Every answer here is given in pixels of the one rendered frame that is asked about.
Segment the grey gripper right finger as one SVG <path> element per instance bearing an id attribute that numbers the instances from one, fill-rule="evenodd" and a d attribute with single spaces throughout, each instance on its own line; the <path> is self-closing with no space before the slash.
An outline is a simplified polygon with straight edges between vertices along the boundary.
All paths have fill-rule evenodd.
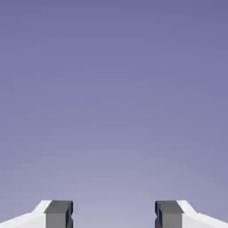
<path id="1" fill-rule="evenodd" d="M 155 228 L 228 228 L 228 222 L 196 212 L 186 200 L 157 200 L 155 213 Z"/>

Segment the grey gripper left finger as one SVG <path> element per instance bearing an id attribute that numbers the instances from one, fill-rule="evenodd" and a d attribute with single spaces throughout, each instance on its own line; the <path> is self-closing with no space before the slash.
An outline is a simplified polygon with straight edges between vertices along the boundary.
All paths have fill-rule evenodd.
<path id="1" fill-rule="evenodd" d="M 33 211 L 0 222 L 0 228 L 73 228 L 73 201 L 42 200 Z"/>

